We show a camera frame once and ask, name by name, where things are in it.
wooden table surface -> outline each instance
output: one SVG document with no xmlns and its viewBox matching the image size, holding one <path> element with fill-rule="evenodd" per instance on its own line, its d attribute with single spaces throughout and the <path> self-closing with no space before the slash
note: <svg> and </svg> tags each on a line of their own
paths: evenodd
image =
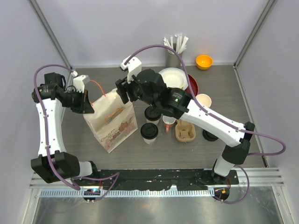
<svg viewBox="0 0 299 224">
<path fill-rule="evenodd" d="M 163 67 L 152 69 L 159 72 Z M 233 66 L 212 66 L 206 71 L 188 66 L 187 70 L 198 82 L 199 92 L 211 97 L 211 109 L 237 122 L 249 121 Z M 115 88 L 115 82 L 127 75 L 119 68 L 77 69 L 77 72 L 98 81 L 105 92 Z M 92 102 L 102 95 L 95 83 L 89 82 L 86 89 L 89 90 L 89 99 Z M 146 122 L 144 110 L 148 105 L 142 101 L 136 101 L 133 105 L 140 128 Z M 225 146 L 221 140 L 206 141 L 200 127 L 196 127 L 196 138 L 191 143 L 178 142 L 174 128 L 166 133 L 161 121 L 158 128 L 159 135 L 154 144 L 147 145 L 138 129 L 108 154 L 95 139 L 81 114 L 72 113 L 67 108 L 62 122 L 67 152 L 77 156 L 80 161 L 95 162 L 98 169 L 212 168 Z M 251 139 L 250 152 L 259 152 L 255 138 Z M 243 166 L 263 167 L 262 158 L 249 156 Z"/>
</svg>

white wall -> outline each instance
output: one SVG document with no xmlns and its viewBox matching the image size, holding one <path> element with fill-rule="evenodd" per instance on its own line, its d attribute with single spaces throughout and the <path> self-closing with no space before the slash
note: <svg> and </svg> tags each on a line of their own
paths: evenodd
<svg viewBox="0 0 299 224">
<path fill-rule="evenodd" d="M 279 167 L 299 220 L 299 1 L 279 0 L 239 67 L 257 128 L 285 141 L 287 150 L 267 158 Z M 281 146 L 263 140 L 266 152 Z"/>
<path fill-rule="evenodd" d="M 267 0 L 38 0 L 70 63 L 119 66 L 135 50 L 183 33 L 187 63 L 209 54 L 234 63 Z M 142 53 L 163 64 L 164 50 Z"/>
<path fill-rule="evenodd" d="M 19 224 L 40 137 L 33 75 L 44 64 L 63 62 L 26 0 L 6 1 L 0 15 L 0 223 Z"/>
</svg>

white paper bag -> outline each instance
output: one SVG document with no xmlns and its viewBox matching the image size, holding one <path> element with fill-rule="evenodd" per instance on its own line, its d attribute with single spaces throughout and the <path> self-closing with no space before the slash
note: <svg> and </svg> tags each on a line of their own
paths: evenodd
<svg viewBox="0 0 299 224">
<path fill-rule="evenodd" d="M 94 113 L 83 114 L 84 119 L 108 153 L 137 130 L 133 104 L 123 104 L 116 89 L 96 100 L 93 109 Z"/>
</svg>

black round lid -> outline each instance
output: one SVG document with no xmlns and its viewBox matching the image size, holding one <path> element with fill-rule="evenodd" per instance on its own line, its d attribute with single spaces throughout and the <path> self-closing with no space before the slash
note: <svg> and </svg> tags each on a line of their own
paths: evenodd
<svg viewBox="0 0 299 224">
<path fill-rule="evenodd" d="M 159 131 L 158 127 L 153 123 L 146 123 L 140 129 L 141 136 L 145 139 L 154 139 Z"/>
<path fill-rule="evenodd" d="M 160 119 L 161 112 L 157 108 L 149 106 L 145 109 L 144 116 L 147 120 L 156 121 Z"/>
</svg>

floor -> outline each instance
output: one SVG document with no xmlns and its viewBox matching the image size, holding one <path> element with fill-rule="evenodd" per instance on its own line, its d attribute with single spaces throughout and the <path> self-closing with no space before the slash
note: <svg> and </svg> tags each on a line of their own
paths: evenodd
<svg viewBox="0 0 299 224">
<path fill-rule="evenodd" d="M 229 200 L 240 199 L 245 191 L 246 187 L 234 188 Z M 244 201 L 237 204 L 224 204 L 210 196 L 104 198 L 94 204 L 82 202 L 81 197 L 40 198 L 33 223 L 283 224 L 272 187 L 251 187 Z"/>
<path fill-rule="evenodd" d="M 163 67 L 152 69 L 159 72 Z M 211 109 L 238 122 L 249 121 L 233 66 L 213 66 L 206 71 L 188 66 L 187 70 L 198 82 L 199 92 L 211 97 Z M 115 88 L 114 83 L 127 75 L 119 68 L 77 69 L 77 72 L 98 81 L 105 92 Z M 86 88 L 92 102 L 102 95 L 95 83 L 88 83 Z M 140 128 L 145 123 L 143 113 L 148 105 L 142 101 L 133 104 Z M 200 127 L 196 127 L 196 139 L 191 143 L 178 142 L 174 130 L 166 133 L 161 122 L 158 128 L 159 135 L 154 144 L 145 144 L 140 131 L 137 130 L 108 154 L 95 139 L 82 115 L 66 109 L 62 122 L 67 152 L 77 156 L 80 161 L 94 161 L 98 169 L 212 168 L 225 146 L 221 140 L 206 141 L 202 137 Z M 251 140 L 250 152 L 259 152 L 255 138 Z M 243 166 L 263 167 L 263 161 L 259 156 L 250 156 Z"/>
</svg>

